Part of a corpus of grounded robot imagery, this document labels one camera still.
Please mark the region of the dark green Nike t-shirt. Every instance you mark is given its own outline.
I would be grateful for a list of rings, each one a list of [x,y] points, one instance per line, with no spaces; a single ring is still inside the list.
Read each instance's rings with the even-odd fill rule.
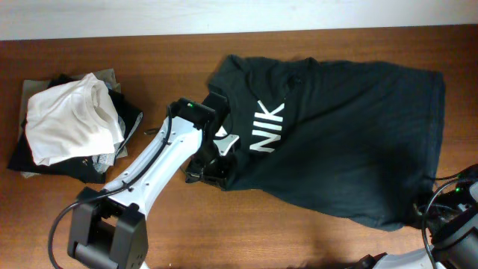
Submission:
[[[374,229],[413,226],[438,168],[445,88],[440,72],[381,61],[229,55],[208,82],[240,138],[223,188]]]

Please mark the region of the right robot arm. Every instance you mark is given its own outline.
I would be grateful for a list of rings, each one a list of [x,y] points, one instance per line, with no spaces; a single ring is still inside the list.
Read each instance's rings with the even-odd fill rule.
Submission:
[[[367,255],[359,269],[477,269],[477,166],[452,176],[416,208],[424,248],[401,255]]]

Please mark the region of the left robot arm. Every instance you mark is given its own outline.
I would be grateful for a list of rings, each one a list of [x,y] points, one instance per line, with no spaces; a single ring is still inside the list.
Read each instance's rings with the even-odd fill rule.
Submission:
[[[145,269],[146,219],[180,166],[187,165],[187,182],[224,188],[239,144],[237,135],[217,136],[229,112],[226,97],[217,93],[201,103],[185,98],[171,103],[162,127],[135,161],[100,191],[84,188],[70,206],[68,256],[88,268]]]

